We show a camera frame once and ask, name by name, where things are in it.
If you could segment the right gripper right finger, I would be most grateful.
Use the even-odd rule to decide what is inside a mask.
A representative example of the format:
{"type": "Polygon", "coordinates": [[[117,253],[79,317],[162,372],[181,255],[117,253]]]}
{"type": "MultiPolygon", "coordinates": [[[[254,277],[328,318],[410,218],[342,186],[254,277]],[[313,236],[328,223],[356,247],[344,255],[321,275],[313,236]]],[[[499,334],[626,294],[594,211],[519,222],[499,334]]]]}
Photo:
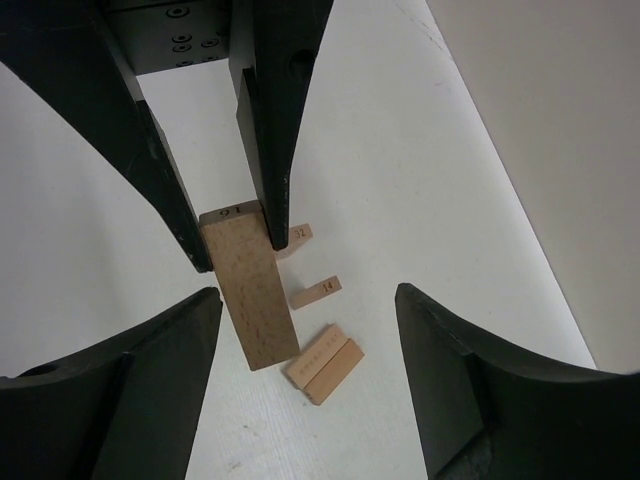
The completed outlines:
{"type": "Polygon", "coordinates": [[[432,479],[635,479],[639,377],[513,344],[409,283],[395,294],[432,479]]]}

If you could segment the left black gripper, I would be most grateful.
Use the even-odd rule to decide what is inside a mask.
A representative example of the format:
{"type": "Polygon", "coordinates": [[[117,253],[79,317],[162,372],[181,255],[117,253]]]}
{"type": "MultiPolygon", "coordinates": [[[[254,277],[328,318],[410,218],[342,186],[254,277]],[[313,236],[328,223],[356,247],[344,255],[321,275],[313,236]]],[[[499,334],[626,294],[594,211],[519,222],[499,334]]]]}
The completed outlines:
{"type": "Polygon", "coordinates": [[[331,1],[4,1],[1,61],[158,212],[194,268],[212,262],[135,75],[226,61],[272,247],[331,1]]]}

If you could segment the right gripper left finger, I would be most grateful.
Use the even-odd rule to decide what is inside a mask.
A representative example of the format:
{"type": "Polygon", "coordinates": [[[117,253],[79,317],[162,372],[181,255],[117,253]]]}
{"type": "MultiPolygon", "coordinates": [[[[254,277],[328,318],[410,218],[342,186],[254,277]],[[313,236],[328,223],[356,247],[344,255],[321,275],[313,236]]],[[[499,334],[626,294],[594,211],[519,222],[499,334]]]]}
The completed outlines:
{"type": "Polygon", "coordinates": [[[203,288],[152,319],[1,379],[4,479],[183,479],[223,303],[203,288]]]}

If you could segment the plain wood block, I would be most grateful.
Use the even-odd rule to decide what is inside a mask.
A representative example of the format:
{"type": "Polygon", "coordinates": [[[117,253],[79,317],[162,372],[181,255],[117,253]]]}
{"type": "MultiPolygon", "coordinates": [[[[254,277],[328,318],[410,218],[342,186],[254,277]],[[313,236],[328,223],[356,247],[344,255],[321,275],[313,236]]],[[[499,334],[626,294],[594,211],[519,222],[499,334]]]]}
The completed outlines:
{"type": "Polygon", "coordinates": [[[260,202],[203,213],[199,224],[249,369],[298,356],[299,342],[260,202]]]}

